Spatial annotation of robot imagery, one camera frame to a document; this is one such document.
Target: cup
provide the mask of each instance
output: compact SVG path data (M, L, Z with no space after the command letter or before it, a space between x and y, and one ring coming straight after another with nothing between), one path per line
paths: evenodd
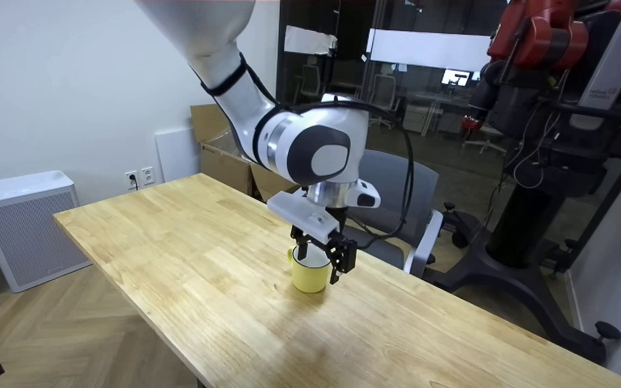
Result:
M325 252L319 251L316 245L308 243L308 252L300 260L300 259L295 259L295 251L298 247L288 251L290 284L301 294L324 292L330 283L330 269L332 269Z

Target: wooden tabletop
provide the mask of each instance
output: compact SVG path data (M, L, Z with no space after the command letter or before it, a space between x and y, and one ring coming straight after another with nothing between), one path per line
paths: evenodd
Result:
M206 386L621 386L366 254L298 294L288 224L204 174L55 220Z

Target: cardboard box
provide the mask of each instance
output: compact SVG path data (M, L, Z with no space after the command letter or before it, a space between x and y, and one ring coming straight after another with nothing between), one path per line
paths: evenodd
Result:
M191 106L191 127L200 147L200 172L261 200L295 187L242 155L217 106Z

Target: herringbone wooden floor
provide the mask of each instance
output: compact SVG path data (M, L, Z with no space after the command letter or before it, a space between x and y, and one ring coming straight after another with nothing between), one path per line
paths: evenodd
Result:
M97 267L23 294L0 278L0 365L3 388L197 386Z

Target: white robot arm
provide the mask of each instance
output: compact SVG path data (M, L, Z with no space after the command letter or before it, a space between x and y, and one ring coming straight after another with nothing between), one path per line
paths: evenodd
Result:
M325 247L342 228L342 220L328 210L380 205L378 190L358 176L368 113L316 108L295 114L280 108L245 64L234 39L254 0L136 2L180 49L203 88L225 110L243 155L307 187L269 200L269 210L290 221L295 235L308 235Z

